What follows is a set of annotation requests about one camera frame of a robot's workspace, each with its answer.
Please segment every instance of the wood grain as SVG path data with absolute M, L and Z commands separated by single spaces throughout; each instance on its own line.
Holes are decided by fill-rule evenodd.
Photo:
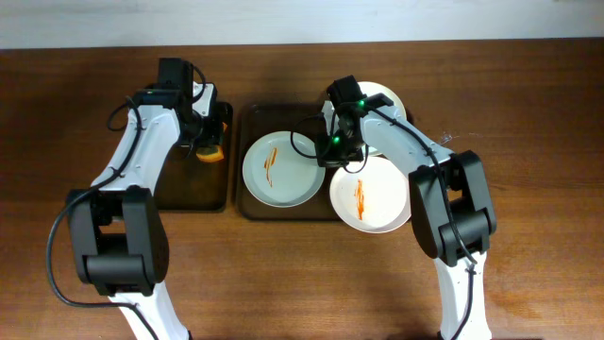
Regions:
M 316 102 L 349 74 L 393 89 L 428 137 L 450 134 L 447 146 L 482 157 L 498 217 L 485 273 L 494 336 L 603 338 L 604 41 L 591 39 L 0 52 L 0 338 L 133 338 L 117 311 L 62 305 L 43 251 L 66 193 L 89 185 L 119 142 L 108 113 L 154 79 L 161 56 L 198 64 L 236 112 Z M 195 339 L 439 329 L 436 273 L 410 226 L 253 223 L 232 193 L 224 213 L 162 220 L 167 285 Z M 64 292 L 103 300 L 78 281 L 66 226 L 55 250 Z

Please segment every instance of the white bowl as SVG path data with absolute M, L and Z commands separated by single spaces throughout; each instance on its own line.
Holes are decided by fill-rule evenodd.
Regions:
M 355 171 L 360 166 L 361 162 L 351 163 L 348 170 Z M 381 157 L 369 157 L 358 174 L 339 169 L 329 185 L 329 198 L 347 225 L 365 232 L 392 231 L 411 217 L 409 181 Z

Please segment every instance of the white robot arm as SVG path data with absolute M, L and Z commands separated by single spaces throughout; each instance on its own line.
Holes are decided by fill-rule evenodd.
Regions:
M 324 155 L 318 159 L 319 165 L 338 167 L 346 166 L 348 160 L 359 161 L 360 146 L 365 144 L 381 152 L 410 179 L 413 231 L 422 249 L 434 259 L 438 273 L 443 303 L 439 336 L 446 340 L 491 339 L 483 273 L 488 238 L 495 232 L 495 215 L 478 157 L 472 152 L 456 155 L 434 143 L 383 94 L 363 98 L 352 76 L 336 80 L 327 93 L 332 103 L 326 102 L 322 113 L 329 134 L 317 139 L 316 154 Z M 337 130 L 331 128 L 332 120 Z M 328 144 L 334 136 L 339 137 L 338 146 Z M 438 189 L 434 159 L 447 184 L 463 191 L 462 198 L 451 206 L 462 243 L 475 250 L 470 258 L 476 263 L 460 252 L 459 243 L 451 236 L 453 230 L 445 213 L 448 198 Z
M 193 81 L 193 69 L 202 84 Z M 50 261 L 57 221 L 47 247 L 48 276 L 59 299 L 71 306 L 120 307 L 137 339 L 188 340 L 164 281 L 169 247 L 153 193 L 174 145 L 194 150 L 222 143 L 216 89 L 189 62 L 161 59 L 158 83 L 128 100 L 125 133 L 108 166 L 91 189 L 70 193 L 58 217 L 69 216 L 78 276 L 112 303 L 74 302 L 60 292 Z M 115 219 L 124 220 L 126 232 L 104 233 L 102 226 Z

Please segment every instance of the brown tray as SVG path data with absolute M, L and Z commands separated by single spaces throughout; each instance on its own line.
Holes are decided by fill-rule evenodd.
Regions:
M 296 122 L 320 111 L 321 106 L 317 105 L 285 104 L 255 105 L 243 112 L 239 135 L 236 191 L 237 209 L 243 216 L 251 220 L 340 220 L 329 201 L 329 184 L 337 169 L 327 169 L 319 191 L 308 201 L 291 208 L 275 208 L 258 201 L 243 182 L 243 158 L 254 142 L 271 132 L 290 131 Z M 325 130 L 325 123 L 316 121 L 300 125 L 297 132 L 313 140 L 315 134 L 321 130 Z
M 217 103 L 215 110 L 219 110 L 227 124 L 223 139 L 225 158 L 204 163 L 191 155 L 183 160 L 187 150 L 173 147 L 161 169 L 154 194 L 161 211 L 219 213 L 225 209 L 233 109 L 227 103 Z

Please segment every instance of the food residue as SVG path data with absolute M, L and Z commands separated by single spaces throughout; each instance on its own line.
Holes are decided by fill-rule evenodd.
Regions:
M 355 197 L 357 198 L 357 211 L 359 213 L 359 219 L 362 221 L 362 213 L 365 211 L 365 193 L 362 191 L 362 180 L 358 179 L 357 190 L 355 190 Z
M 277 158 L 277 148 L 273 147 L 271 149 L 271 152 L 268 153 L 268 156 L 266 156 L 266 161 L 264 161 L 264 169 L 266 169 L 266 181 L 268 181 L 268 184 L 271 186 L 271 188 L 273 187 L 273 181 L 271 180 L 271 166 L 273 166 L 273 164 L 275 164 L 275 159 Z

